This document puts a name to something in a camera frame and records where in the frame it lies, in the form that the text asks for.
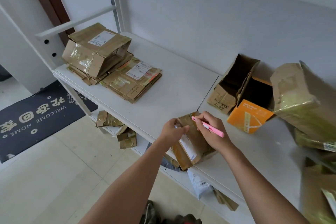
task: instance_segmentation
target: pink pen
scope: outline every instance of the pink pen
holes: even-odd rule
[[[204,122],[204,121],[202,121],[202,123],[203,123],[203,126],[204,126],[205,128],[207,128],[208,130],[210,130],[211,132],[215,133],[216,135],[219,135],[220,137],[224,137],[224,133],[221,132],[220,130],[214,128],[213,126],[207,124],[207,123]]]

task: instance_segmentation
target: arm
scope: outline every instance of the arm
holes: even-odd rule
[[[204,128],[201,120],[223,131],[225,137],[221,138]],[[197,116],[196,124],[207,142],[225,158],[256,223],[309,223],[303,215],[256,170],[244,154],[230,141],[223,122],[220,119],[212,116],[208,112],[203,112],[200,116]]]
[[[164,125],[157,140],[107,188],[79,224],[139,224],[164,153],[189,129],[174,128],[175,120]]]

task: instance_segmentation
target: white plastic bag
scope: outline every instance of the white plastic bag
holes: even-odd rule
[[[204,181],[201,177],[192,173],[190,169],[188,169],[187,173],[188,173],[189,179],[192,183],[192,186],[194,188],[194,191],[196,193],[196,197],[198,200],[200,200],[200,198],[204,194],[212,192],[213,190],[212,186],[208,184],[206,181]]]

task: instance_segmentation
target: person's left hand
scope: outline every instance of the person's left hand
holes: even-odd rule
[[[182,135],[188,132],[190,128],[189,125],[182,128],[175,128],[175,122],[175,118],[167,121],[162,128],[160,136],[157,138],[157,141],[162,144],[165,152],[168,151],[173,144],[177,143]]]

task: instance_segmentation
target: doormat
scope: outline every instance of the doormat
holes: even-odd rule
[[[92,112],[98,106],[78,93]],[[43,91],[0,111],[0,162],[85,116],[66,89],[55,81]]]

